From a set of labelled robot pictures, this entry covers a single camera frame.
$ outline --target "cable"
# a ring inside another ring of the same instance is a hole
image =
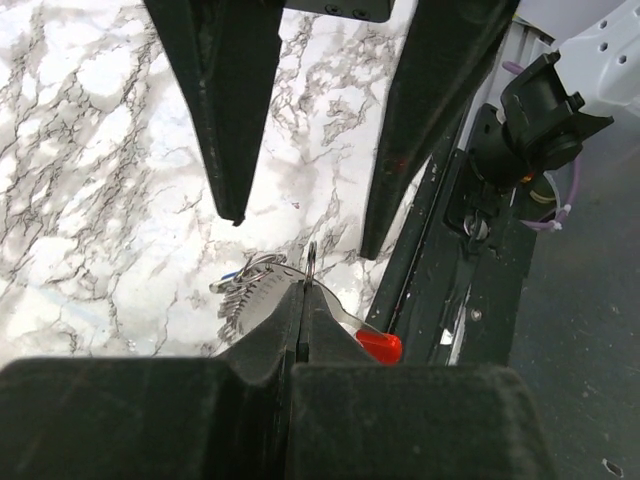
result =
[[[506,61],[502,63],[502,68],[504,68],[507,72],[513,75],[520,75],[524,71],[524,67],[518,65],[515,62]],[[580,186],[580,173],[582,170],[582,159],[580,155],[576,157],[573,161],[573,178],[571,179],[571,187],[569,189],[569,195],[567,195],[567,203],[565,203],[562,207],[560,207],[560,194],[556,192],[557,187],[554,189],[554,194],[557,195],[558,208],[556,209],[556,216],[553,220],[548,222],[530,222],[528,220],[522,220],[522,223],[527,227],[532,228],[537,231],[555,231],[562,230],[562,222],[564,222],[569,216],[569,212],[571,212],[571,206],[578,196],[578,187]]]

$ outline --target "white marble countertop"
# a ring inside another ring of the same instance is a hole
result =
[[[286,12],[247,219],[234,228],[215,214],[141,1],[2,2],[0,365],[220,352],[209,283],[256,252],[295,265],[312,239],[319,276],[363,317],[401,226],[377,262],[358,258],[412,8],[398,0],[382,25]]]

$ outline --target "screw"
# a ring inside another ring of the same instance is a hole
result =
[[[358,9],[353,11],[353,18],[356,18],[358,20],[369,20],[370,15],[366,10]]]
[[[472,309],[469,313],[469,316],[474,322],[479,322],[480,320],[482,320],[482,312],[477,308]]]
[[[337,5],[327,5],[324,7],[325,12],[329,15],[342,15],[342,10]]]

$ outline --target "white robot part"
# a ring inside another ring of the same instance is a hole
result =
[[[556,72],[569,95],[580,92],[582,113],[607,117],[640,95],[640,0],[565,41]]]

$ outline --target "red plastic tip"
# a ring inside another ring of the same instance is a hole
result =
[[[383,333],[381,336],[366,330],[358,330],[356,339],[380,363],[393,365],[402,357],[402,341],[390,333]]]

